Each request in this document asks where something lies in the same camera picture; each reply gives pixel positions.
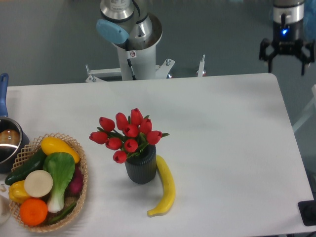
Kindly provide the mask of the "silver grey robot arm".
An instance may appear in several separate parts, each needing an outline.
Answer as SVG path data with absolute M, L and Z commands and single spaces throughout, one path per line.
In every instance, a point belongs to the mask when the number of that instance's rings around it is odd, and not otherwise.
M 272 61 L 277 55 L 293 55 L 302 63 L 301 73 L 305 66 L 315 61 L 316 43 L 303 40 L 304 21 L 303 0 L 275 0 L 273 2 L 273 40 L 263 39 L 260 43 L 259 59 L 268 63 L 272 71 Z M 162 36 L 160 21 L 148 12 L 146 0 L 103 0 L 100 2 L 102 19 L 96 29 L 105 40 L 116 45 L 122 52 L 120 64 L 135 78 L 131 59 L 136 52 L 150 49 L 145 57 L 149 69 L 154 68 L 156 61 L 156 44 Z

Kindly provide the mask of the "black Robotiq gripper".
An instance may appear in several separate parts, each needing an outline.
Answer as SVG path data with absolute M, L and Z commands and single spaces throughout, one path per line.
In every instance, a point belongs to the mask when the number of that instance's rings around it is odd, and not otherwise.
M 273 22 L 273 41 L 263 38 L 260 43 L 259 60 L 267 62 L 268 71 L 273 70 L 273 59 L 278 55 L 295 55 L 301 62 L 301 75 L 305 75 L 306 66 L 315 62 L 316 41 L 303 41 L 303 21 L 285 24 Z

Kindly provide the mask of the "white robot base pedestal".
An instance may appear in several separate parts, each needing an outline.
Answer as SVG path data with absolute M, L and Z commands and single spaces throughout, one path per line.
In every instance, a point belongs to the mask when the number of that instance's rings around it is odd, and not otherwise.
M 86 67 L 86 82 L 104 82 L 106 80 L 146 80 L 170 79 L 175 61 L 166 58 L 160 65 L 156 64 L 156 45 L 162 37 L 159 19 L 151 13 L 132 30 L 131 42 L 136 46 L 131 50 L 116 45 L 119 68 L 90 70 Z

